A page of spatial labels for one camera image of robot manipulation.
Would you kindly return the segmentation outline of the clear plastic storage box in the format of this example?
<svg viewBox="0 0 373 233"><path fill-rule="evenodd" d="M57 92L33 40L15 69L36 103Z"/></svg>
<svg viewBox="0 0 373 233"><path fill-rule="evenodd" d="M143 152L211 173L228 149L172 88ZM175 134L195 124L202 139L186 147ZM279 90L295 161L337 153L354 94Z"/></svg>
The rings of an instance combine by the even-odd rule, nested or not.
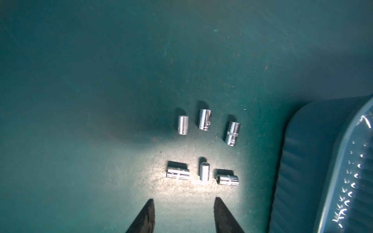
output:
<svg viewBox="0 0 373 233"><path fill-rule="evenodd" d="M373 230L373 97L313 102L285 132L271 233Z"/></svg>

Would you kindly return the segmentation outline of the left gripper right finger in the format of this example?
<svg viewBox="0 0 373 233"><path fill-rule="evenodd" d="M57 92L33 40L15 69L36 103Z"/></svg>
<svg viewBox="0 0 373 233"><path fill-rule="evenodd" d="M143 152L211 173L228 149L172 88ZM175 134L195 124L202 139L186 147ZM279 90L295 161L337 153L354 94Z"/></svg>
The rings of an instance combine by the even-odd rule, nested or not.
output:
<svg viewBox="0 0 373 233"><path fill-rule="evenodd" d="M244 233L220 197L215 198L214 219L217 233Z"/></svg>

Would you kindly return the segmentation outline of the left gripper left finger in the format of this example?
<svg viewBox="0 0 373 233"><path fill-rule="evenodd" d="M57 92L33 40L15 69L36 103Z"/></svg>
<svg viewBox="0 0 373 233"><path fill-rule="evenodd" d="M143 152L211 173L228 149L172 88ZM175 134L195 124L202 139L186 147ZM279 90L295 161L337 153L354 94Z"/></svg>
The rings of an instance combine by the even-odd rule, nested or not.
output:
<svg viewBox="0 0 373 233"><path fill-rule="evenodd" d="M126 233L153 233L155 227L155 207L153 199L149 199Z"/></svg>

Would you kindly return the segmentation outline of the twelfth chrome socket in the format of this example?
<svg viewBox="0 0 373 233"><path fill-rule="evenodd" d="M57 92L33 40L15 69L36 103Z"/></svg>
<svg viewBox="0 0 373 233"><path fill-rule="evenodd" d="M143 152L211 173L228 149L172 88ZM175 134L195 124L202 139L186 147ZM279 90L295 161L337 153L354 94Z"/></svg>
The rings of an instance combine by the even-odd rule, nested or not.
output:
<svg viewBox="0 0 373 233"><path fill-rule="evenodd" d="M178 180L189 180L190 171L188 169L168 167L166 170L166 177Z"/></svg>

